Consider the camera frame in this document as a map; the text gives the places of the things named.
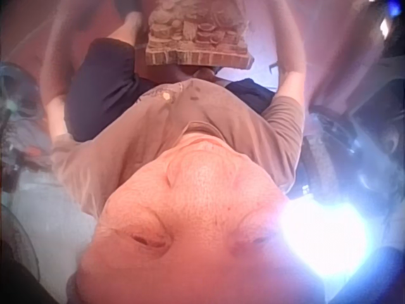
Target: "dark blue shorts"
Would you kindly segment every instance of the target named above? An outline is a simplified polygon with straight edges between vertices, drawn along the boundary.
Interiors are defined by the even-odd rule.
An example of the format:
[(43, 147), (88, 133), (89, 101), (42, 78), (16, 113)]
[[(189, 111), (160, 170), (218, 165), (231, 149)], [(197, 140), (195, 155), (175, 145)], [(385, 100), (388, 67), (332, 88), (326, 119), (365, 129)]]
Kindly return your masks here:
[[(134, 73), (135, 51), (124, 42), (96, 39), (72, 79), (66, 98), (65, 120), (78, 142), (95, 138), (129, 109), (145, 92), (157, 86)], [(274, 92), (251, 79), (232, 82), (226, 88), (261, 114)]]

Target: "bright light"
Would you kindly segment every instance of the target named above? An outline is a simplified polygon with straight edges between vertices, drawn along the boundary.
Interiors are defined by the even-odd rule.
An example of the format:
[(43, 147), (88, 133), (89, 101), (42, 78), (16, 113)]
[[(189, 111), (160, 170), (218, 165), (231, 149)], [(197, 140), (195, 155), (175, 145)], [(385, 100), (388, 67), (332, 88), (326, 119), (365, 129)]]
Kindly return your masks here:
[(387, 19), (382, 20), (380, 30), (381, 30), (382, 35), (384, 36), (384, 39), (386, 39), (387, 36), (388, 36), (388, 33), (390, 31), (389, 28), (388, 28)]
[(388, 2), (388, 11), (392, 18), (399, 16), (402, 13), (401, 4), (398, 0)]
[(292, 251), (322, 277), (354, 273), (368, 251), (363, 219), (349, 204), (297, 199), (283, 211), (281, 226)]

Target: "tan t-shirt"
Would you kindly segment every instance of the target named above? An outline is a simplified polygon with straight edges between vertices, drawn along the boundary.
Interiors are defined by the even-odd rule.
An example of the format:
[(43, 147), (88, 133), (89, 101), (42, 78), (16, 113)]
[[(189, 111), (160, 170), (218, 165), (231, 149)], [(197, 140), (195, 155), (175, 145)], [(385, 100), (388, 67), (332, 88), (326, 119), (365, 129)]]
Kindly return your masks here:
[(109, 196), (138, 169), (173, 148), (186, 132), (207, 132), (247, 155), (288, 191), (303, 125), (304, 109), (291, 98), (275, 98), (259, 116), (223, 87), (191, 79), (145, 93), (91, 141), (59, 136), (54, 171), (82, 210), (98, 218)]

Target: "carved wooden box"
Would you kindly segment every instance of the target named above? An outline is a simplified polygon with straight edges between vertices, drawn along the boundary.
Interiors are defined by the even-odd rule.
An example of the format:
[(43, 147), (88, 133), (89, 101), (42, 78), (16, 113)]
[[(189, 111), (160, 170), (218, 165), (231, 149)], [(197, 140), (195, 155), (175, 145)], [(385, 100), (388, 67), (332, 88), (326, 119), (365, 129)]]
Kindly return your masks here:
[(243, 0), (159, 0), (149, 18), (148, 65), (250, 69)]

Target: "floor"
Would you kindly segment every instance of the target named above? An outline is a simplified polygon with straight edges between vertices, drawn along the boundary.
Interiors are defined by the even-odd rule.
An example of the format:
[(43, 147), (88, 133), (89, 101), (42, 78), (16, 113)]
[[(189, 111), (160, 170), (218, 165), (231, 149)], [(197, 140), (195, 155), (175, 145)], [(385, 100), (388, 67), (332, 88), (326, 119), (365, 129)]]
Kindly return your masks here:
[[(367, 0), (288, 0), (304, 37), (308, 56), (306, 99), (328, 73), (328, 67), (344, 40), (360, 3)], [(2, 59), (19, 64), (35, 78), (42, 65), (44, 47), (49, 35), (55, 0), (16, 0), (1, 20)], [(245, 77), (276, 89), (277, 69), (269, 65), (277, 61), (271, 21), (260, 0), (248, 6), (251, 24), (247, 33), (250, 50), (256, 61), (249, 71), (224, 69), (220, 76), (230, 80)], [(73, 45), (75, 65), (83, 60), (90, 42), (104, 37), (120, 24), (111, 0), (104, 0), (92, 27), (77, 34)], [(142, 48), (137, 53), (137, 71), (158, 82), (170, 82), (168, 69), (147, 67), (142, 61)], [(81, 213), (74, 202), (45, 173), (24, 172), (11, 207), (32, 239), (40, 263), (41, 283), (60, 302), (66, 301), (65, 285), (76, 267), (80, 252), (90, 241), (95, 222)], [(342, 287), (344, 277), (325, 282), (327, 298)]]

